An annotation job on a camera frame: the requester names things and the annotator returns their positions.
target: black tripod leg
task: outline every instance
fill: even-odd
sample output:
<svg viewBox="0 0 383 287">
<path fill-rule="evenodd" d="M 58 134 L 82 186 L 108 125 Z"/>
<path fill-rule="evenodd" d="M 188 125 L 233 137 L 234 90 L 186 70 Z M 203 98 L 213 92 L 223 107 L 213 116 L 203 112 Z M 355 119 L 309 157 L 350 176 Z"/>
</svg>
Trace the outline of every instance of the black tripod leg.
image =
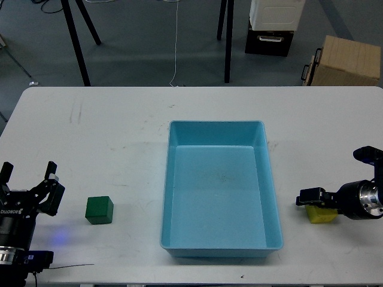
<svg viewBox="0 0 383 287">
<path fill-rule="evenodd" d="M 0 117 L 1 117 L 6 123 L 8 122 L 7 118 L 2 114 L 2 112 L 0 112 Z"/>
<path fill-rule="evenodd" d="M 225 53 L 225 83 L 230 82 L 230 63 L 232 60 L 232 36 L 233 36 L 234 0 L 227 2 L 226 20 L 226 53 Z"/>
<path fill-rule="evenodd" d="M 69 6 L 68 0 L 61 0 L 62 8 L 64 11 L 66 24 L 68 25 L 69 34 L 71 35 L 74 52 L 76 54 L 78 67 L 80 68 L 81 76 L 83 77 L 84 86 L 90 87 L 90 81 L 86 65 L 81 51 L 80 42 L 78 41 L 76 27 L 74 26 L 73 16 L 71 13 L 71 7 Z"/>
<path fill-rule="evenodd" d="M 88 11 L 86 10 L 86 7 L 84 5 L 83 0 L 76 0 L 76 3 L 77 3 L 77 6 L 78 6 L 78 9 L 80 9 L 80 12 L 82 13 L 82 15 L 84 17 L 86 25 L 88 25 L 89 31 L 92 34 L 93 39 L 95 40 L 97 45 L 100 45 L 101 44 L 101 40 L 98 37 L 96 28 L 94 27 L 94 25 L 92 23 L 92 20 L 89 17 Z"/>
<path fill-rule="evenodd" d="M 222 30 L 223 30 L 223 22 L 225 19 L 226 3 L 227 3 L 227 0 L 221 0 L 220 18 L 218 20 L 218 29 L 217 29 L 218 41 L 221 41 L 222 39 Z"/>
</svg>

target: white table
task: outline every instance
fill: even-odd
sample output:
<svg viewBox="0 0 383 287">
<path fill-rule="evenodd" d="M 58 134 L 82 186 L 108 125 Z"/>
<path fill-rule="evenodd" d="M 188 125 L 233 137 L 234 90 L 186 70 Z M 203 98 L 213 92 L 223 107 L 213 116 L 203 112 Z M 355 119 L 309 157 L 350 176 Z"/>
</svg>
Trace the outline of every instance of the white table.
<svg viewBox="0 0 383 287">
<path fill-rule="evenodd" d="M 40 183 L 49 160 L 66 190 L 57 216 L 39 215 L 32 250 L 54 251 L 39 283 L 383 283 L 383 219 L 310 224 L 302 188 L 337 191 L 373 178 L 352 152 L 383 149 L 376 87 L 33 87 L 0 137 L 11 189 Z M 172 120 L 262 120 L 284 247 L 266 259 L 176 259 L 159 245 Z M 84 218 L 110 196 L 112 224 Z"/>
</svg>

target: drawer handle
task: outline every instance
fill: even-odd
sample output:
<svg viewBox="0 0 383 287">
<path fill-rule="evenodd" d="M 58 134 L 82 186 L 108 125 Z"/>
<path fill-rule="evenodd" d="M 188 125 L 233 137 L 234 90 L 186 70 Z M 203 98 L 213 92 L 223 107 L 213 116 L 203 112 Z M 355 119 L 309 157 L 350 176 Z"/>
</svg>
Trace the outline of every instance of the drawer handle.
<svg viewBox="0 0 383 287">
<path fill-rule="evenodd" d="M 265 42 L 277 42 L 280 43 L 284 40 L 283 37 L 272 37 L 272 36 L 258 36 L 259 41 L 265 41 Z"/>
</svg>

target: yellow block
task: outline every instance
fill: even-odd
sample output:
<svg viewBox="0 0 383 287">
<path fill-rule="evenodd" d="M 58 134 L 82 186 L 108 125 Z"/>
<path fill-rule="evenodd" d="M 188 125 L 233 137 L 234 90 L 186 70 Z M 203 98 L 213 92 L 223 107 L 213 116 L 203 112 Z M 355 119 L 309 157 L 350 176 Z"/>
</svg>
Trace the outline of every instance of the yellow block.
<svg viewBox="0 0 383 287">
<path fill-rule="evenodd" d="M 305 207 L 311 223 L 331 222 L 338 215 L 336 209 L 319 208 L 313 205 L 305 205 Z"/>
</svg>

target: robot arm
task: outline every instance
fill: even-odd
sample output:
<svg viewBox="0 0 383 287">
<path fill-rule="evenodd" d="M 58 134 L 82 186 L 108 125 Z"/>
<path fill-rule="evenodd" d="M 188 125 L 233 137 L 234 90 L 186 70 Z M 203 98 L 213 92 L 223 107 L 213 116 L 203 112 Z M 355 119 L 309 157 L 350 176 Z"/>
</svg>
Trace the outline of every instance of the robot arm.
<svg viewBox="0 0 383 287">
<path fill-rule="evenodd" d="M 354 158 L 374 166 L 372 181 L 350 182 L 336 193 L 328 193 L 321 187 L 301 190 L 296 205 L 313 205 L 336 209 L 351 219 L 378 219 L 383 216 L 383 151 L 365 146 L 354 151 Z"/>
<path fill-rule="evenodd" d="M 57 214 L 65 187 L 50 161 L 44 180 L 31 190 L 10 190 L 13 165 L 6 162 L 0 171 L 0 285 L 24 286 L 28 273 L 41 272 L 53 261 L 52 251 L 30 251 L 39 213 Z"/>
</svg>

